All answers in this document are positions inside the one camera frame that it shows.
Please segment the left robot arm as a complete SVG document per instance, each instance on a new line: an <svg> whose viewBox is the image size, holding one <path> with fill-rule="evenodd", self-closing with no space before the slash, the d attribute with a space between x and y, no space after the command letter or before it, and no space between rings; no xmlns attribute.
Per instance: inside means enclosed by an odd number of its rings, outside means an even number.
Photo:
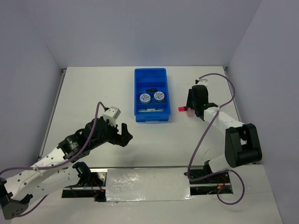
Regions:
<svg viewBox="0 0 299 224"><path fill-rule="evenodd" d="M104 117L93 119L34 165L10 168L19 173L0 180L0 208L4 218L11 220L27 215L31 203L44 200L58 189L88 185L92 179L90 168L79 159L105 143L125 147L133 138L127 124L122 123L119 131L115 121Z"/></svg>

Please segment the pink highlighter marker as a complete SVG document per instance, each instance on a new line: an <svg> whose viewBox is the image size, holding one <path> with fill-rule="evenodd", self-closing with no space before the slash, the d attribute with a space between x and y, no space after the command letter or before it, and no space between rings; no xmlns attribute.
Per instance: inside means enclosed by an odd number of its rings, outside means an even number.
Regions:
<svg viewBox="0 0 299 224"><path fill-rule="evenodd" d="M187 107L186 106L182 106L182 107L179 107L178 108L178 111L179 112L184 112L184 111L186 111L187 110Z"/></svg>

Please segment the blue patterned jar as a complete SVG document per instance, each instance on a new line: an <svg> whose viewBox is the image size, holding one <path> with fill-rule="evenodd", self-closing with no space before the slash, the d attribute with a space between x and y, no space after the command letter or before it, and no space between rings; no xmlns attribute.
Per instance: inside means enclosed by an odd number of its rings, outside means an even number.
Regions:
<svg viewBox="0 0 299 224"><path fill-rule="evenodd" d="M162 91L156 91L153 95L155 103L163 103L165 94Z"/></svg>
<svg viewBox="0 0 299 224"><path fill-rule="evenodd" d="M139 97L141 104L149 104L151 102L151 96L148 93L142 93Z"/></svg>

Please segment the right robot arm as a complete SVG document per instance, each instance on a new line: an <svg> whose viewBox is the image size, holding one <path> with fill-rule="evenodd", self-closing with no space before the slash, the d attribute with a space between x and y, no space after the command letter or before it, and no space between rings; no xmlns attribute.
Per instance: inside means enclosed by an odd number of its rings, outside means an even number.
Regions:
<svg viewBox="0 0 299 224"><path fill-rule="evenodd" d="M254 124L244 124L221 111L221 107L208 100L208 90L204 85L194 85L188 91L186 111L194 111L197 118L208 123L196 146L188 165L187 176L191 181L191 166L199 146L209 129L214 126L224 134L224 153L208 160L203 166L203 177L207 182L216 181L221 171L248 165L262 160L262 150L257 128Z"/></svg>

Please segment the pink lidded jar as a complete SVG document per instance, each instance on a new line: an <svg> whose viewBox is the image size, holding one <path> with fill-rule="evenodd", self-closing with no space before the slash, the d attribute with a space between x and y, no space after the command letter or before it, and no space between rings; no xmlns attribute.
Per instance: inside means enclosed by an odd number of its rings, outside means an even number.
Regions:
<svg viewBox="0 0 299 224"><path fill-rule="evenodd" d="M188 109L186 110L186 114L187 114L188 117L193 117L194 114L195 114L195 112L194 112L193 109L188 108Z"/></svg>

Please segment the yellow thin pen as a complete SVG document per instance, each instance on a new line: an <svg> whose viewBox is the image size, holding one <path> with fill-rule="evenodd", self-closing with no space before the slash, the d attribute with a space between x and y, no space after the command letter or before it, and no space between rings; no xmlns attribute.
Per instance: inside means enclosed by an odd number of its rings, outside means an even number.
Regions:
<svg viewBox="0 0 299 224"><path fill-rule="evenodd" d="M138 110L138 112L163 112L164 109L141 109L141 110Z"/></svg>

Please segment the blue highlighter marker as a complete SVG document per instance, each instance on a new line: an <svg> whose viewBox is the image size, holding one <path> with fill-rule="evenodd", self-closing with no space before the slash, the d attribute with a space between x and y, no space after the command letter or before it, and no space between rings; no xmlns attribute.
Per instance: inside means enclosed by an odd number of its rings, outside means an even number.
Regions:
<svg viewBox="0 0 299 224"><path fill-rule="evenodd" d="M147 89L146 92L156 92L157 88Z"/></svg>

